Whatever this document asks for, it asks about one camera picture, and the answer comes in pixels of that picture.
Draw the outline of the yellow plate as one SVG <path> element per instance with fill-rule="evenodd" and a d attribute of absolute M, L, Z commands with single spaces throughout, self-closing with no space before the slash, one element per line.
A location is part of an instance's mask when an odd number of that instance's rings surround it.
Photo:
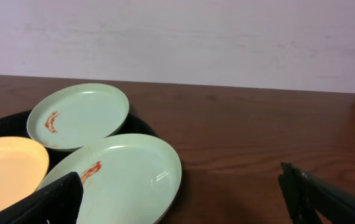
<path fill-rule="evenodd" d="M 45 147 L 29 138 L 0 137 L 0 211 L 35 192 L 49 168 Z"/>

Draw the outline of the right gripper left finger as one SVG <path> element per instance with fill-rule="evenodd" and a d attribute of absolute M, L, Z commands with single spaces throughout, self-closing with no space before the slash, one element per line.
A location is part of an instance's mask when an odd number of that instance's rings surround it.
<path fill-rule="evenodd" d="M 0 224 L 75 224 L 82 199 L 80 176 L 69 172 L 0 211 Z"/>

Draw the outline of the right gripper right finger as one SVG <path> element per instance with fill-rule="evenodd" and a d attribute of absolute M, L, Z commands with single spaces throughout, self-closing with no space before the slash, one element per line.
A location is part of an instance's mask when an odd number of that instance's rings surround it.
<path fill-rule="evenodd" d="M 319 213 L 335 224 L 355 223 L 355 196 L 291 163 L 281 167 L 278 183 L 294 224 L 322 224 Z"/>

